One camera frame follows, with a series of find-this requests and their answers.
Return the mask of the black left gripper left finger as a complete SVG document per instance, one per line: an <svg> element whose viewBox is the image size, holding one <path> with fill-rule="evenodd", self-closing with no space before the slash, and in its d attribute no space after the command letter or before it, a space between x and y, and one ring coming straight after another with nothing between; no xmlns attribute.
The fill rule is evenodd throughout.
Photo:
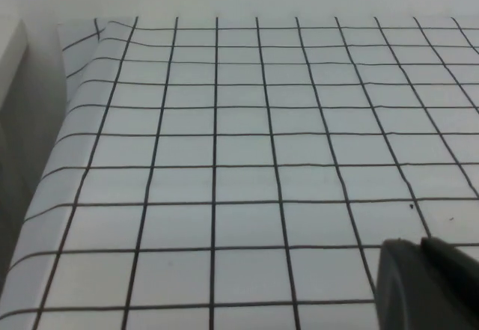
<svg viewBox="0 0 479 330"><path fill-rule="evenodd" d="M382 244L376 284L376 312L381 329L440 329L435 305L439 288L419 247L405 240Z"/></svg>

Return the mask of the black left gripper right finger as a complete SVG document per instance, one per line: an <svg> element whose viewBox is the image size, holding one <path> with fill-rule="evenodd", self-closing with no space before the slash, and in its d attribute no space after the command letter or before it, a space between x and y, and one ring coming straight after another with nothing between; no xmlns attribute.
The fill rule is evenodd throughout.
<svg viewBox="0 0 479 330"><path fill-rule="evenodd" d="M420 249L457 312L478 329L478 261L435 237L423 238Z"/></svg>

